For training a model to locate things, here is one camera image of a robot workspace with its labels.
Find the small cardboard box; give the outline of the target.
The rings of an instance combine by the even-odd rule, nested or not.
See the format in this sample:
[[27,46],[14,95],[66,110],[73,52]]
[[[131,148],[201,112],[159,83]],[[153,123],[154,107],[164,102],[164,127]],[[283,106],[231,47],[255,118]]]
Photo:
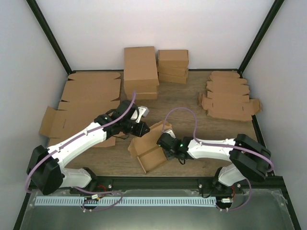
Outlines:
[[136,157],[145,174],[167,163],[164,151],[156,143],[162,134],[164,121],[150,127],[150,132],[133,138],[128,146],[132,158]]

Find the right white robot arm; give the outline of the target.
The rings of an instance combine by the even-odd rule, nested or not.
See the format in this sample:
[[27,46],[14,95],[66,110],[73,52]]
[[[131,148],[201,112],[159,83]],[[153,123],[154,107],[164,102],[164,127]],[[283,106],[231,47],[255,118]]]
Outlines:
[[272,170],[271,152],[245,134],[225,140],[200,140],[192,137],[178,139],[173,131],[164,132],[157,141],[168,160],[217,159],[231,164],[217,170],[213,179],[213,190],[226,192],[242,180],[263,182]]

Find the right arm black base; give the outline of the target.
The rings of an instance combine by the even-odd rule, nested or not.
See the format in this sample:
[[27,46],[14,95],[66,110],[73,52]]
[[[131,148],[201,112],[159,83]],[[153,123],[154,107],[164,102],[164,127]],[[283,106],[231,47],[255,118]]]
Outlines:
[[218,176],[201,177],[197,180],[199,193],[202,196],[229,196],[233,193],[233,186],[218,182]]

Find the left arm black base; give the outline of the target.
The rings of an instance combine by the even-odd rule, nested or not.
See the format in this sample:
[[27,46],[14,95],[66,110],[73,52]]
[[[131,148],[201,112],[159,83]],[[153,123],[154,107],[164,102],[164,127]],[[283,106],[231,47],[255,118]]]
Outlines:
[[111,195],[112,191],[109,191],[104,185],[99,183],[98,179],[93,179],[86,187],[72,187],[71,193],[74,194],[87,194],[87,195]]

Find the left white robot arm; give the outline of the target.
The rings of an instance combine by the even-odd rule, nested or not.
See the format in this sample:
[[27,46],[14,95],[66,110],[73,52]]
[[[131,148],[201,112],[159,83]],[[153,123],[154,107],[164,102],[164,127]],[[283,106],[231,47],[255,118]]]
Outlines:
[[116,109],[99,115],[85,129],[61,143],[48,148],[37,146],[27,167],[25,190],[28,192],[29,184],[33,182],[44,195],[63,187],[78,187],[86,193],[94,193],[98,188],[96,175],[86,167],[68,169],[67,164],[91,147],[119,133],[144,136],[150,128],[141,119],[148,113],[147,107],[124,100]]

